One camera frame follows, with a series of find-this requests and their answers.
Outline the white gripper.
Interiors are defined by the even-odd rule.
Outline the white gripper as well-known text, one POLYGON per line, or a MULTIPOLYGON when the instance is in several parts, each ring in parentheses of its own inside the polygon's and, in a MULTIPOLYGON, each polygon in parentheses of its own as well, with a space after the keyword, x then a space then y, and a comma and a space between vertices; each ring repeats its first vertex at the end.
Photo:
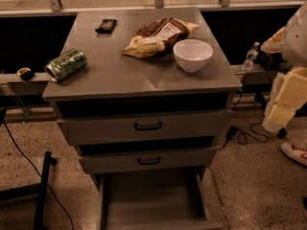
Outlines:
MULTIPOLYGON (((268 54, 281 53, 285 27, 279 29, 260 47, 268 54)), ((273 81, 270 99, 262 122, 264 130, 277 132, 307 103, 307 68, 296 67, 287 74, 278 73, 273 81)))

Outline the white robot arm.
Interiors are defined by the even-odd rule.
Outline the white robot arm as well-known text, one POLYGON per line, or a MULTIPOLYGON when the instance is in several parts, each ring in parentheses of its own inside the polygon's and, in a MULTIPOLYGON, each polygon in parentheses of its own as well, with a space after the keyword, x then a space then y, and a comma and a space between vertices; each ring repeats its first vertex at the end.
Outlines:
POLYGON ((280 53, 294 67, 287 74, 276 75, 265 109, 263 128, 278 132, 307 103, 307 2, 262 44, 261 51, 280 53))

